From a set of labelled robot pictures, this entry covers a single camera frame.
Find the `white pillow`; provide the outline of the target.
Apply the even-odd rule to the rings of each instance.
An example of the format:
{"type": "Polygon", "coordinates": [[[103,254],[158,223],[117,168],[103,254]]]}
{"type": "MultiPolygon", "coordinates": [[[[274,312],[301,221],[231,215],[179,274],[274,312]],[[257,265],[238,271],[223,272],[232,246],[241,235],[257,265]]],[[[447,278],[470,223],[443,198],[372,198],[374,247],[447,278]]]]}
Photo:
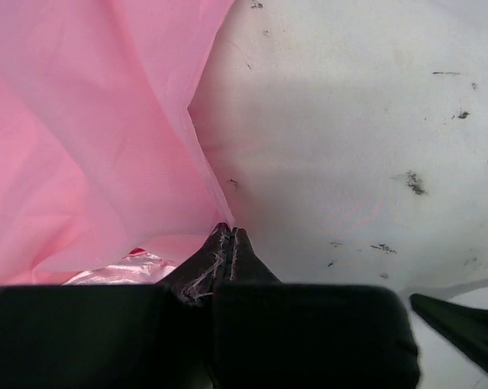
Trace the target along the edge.
{"type": "Polygon", "coordinates": [[[488,1],[236,1],[190,114],[281,280],[488,286],[488,1]]]}

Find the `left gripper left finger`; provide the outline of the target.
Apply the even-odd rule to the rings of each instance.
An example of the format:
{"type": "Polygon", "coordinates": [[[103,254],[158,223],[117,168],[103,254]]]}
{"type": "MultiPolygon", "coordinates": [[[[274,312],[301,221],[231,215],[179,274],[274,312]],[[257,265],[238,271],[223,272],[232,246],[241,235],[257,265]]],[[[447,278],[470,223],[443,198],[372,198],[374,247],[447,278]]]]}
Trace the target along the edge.
{"type": "Polygon", "coordinates": [[[162,284],[182,303],[204,305],[224,270],[230,238],[229,226],[217,224],[200,249],[163,278],[162,284]]]}

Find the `pink pillowcase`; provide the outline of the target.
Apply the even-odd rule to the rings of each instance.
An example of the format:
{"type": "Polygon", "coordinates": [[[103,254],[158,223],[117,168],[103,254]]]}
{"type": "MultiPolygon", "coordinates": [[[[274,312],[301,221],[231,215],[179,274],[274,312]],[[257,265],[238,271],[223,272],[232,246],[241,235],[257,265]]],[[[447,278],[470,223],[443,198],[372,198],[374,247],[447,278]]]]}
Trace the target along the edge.
{"type": "Polygon", "coordinates": [[[188,108],[229,1],[0,1],[0,285],[232,223],[188,108]]]}

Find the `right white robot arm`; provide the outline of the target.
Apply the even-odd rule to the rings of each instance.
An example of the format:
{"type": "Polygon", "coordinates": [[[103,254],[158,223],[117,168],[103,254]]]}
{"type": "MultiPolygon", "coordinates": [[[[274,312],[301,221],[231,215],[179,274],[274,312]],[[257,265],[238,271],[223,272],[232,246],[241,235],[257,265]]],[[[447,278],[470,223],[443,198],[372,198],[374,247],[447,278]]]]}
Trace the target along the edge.
{"type": "Polygon", "coordinates": [[[488,310],[414,293],[412,310],[488,374],[488,310]]]}

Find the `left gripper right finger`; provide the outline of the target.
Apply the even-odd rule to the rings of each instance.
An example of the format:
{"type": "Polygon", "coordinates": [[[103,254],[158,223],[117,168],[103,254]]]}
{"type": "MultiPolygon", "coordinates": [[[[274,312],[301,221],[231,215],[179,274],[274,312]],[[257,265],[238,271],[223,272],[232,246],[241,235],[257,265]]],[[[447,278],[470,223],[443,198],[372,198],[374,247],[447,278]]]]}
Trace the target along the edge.
{"type": "Polygon", "coordinates": [[[226,280],[280,283],[280,280],[255,254],[245,229],[232,230],[226,258],[226,280]]]}

